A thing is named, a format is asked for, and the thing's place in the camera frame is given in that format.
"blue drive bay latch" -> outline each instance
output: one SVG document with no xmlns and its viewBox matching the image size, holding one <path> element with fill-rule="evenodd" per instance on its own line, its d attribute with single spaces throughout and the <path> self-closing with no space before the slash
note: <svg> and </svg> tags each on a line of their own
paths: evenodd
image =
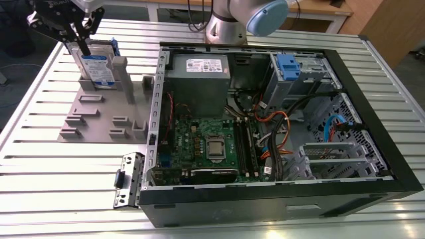
<svg viewBox="0 0 425 239">
<path fill-rule="evenodd" d="M 282 72 L 286 81 L 296 81 L 300 77 L 300 64 L 290 54 L 277 54 L 277 67 Z"/>
</svg>

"robotic arm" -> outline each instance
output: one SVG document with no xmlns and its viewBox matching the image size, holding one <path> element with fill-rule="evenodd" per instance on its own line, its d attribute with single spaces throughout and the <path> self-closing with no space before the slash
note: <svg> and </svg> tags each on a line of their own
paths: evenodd
<svg viewBox="0 0 425 239">
<path fill-rule="evenodd" d="M 88 56 L 89 35 L 96 33 L 104 15 L 104 0 L 33 0 L 29 27 L 62 43 L 76 42 Z M 269 35 L 288 15 L 285 0 L 213 0 L 212 18 L 205 27 L 206 40 L 217 44 L 244 44 L 246 31 Z M 82 25 L 85 14 L 89 19 Z"/>
<path fill-rule="evenodd" d="M 101 1 L 81 4 L 77 0 L 34 0 L 34 12 L 28 16 L 29 27 L 62 43 L 76 42 L 81 53 L 88 56 L 86 46 L 89 35 L 96 33 L 104 8 Z M 86 23 L 82 25 L 85 14 L 89 13 Z"/>
<path fill-rule="evenodd" d="M 205 34 L 216 44 L 244 44 L 246 31 L 254 36 L 268 36 L 289 13 L 286 0 L 213 0 L 212 6 Z"/>
</svg>

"green motherboard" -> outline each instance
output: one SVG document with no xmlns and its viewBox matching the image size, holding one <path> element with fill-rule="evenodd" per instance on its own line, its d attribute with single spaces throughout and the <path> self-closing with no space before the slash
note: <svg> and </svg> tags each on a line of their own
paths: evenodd
<svg viewBox="0 0 425 239">
<path fill-rule="evenodd" d="M 233 128 L 236 125 L 238 123 L 232 119 L 174 120 L 169 150 L 158 153 L 160 168 L 156 177 L 161 181 L 160 184 L 184 184 L 182 178 L 188 177 L 190 170 L 194 169 L 237 171 L 234 183 L 264 181 L 262 175 L 258 173 L 253 142 L 249 141 L 252 139 L 241 141 L 238 133 L 254 130 L 256 125 L 249 124 L 238 131 Z M 241 143 L 244 143 L 246 151 L 242 151 Z M 246 158 L 252 158 L 252 162 L 248 164 Z"/>
</svg>

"aluminum slotted table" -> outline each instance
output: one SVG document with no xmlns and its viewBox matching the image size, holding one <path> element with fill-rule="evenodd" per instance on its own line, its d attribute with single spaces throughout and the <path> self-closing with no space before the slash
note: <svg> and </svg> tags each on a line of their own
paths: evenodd
<svg viewBox="0 0 425 239">
<path fill-rule="evenodd" d="M 93 39 L 118 40 L 133 82 L 153 75 L 160 41 L 204 42 L 185 24 L 102 20 Z M 367 41 L 351 35 L 277 31 L 250 45 L 338 51 L 417 178 L 425 184 L 425 114 Z M 121 156 L 133 144 L 56 142 L 76 92 L 78 69 L 57 44 L 0 136 L 0 236 L 104 238 L 422 238 L 425 192 L 327 219 L 156 229 L 141 210 L 112 210 Z"/>
</svg>

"white label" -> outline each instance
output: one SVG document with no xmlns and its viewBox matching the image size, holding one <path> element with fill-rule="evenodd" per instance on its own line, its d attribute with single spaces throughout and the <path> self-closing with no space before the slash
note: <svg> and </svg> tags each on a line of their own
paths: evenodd
<svg viewBox="0 0 425 239">
<path fill-rule="evenodd" d="M 110 86 L 114 84 L 112 71 L 106 67 L 108 58 L 105 56 L 81 56 L 81 61 L 84 69 L 97 85 Z"/>
<path fill-rule="evenodd" d="M 222 72 L 221 60 L 188 59 L 186 72 Z"/>
<path fill-rule="evenodd" d="M 265 109 L 266 104 L 262 101 L 258 102 L 258 105 Z"/>
<path fill-rule="evenodd" d="M 265 174 L 272 174 L 272 168 L 270 167 L 264 167 L 264 173 Z"/>
</svg>

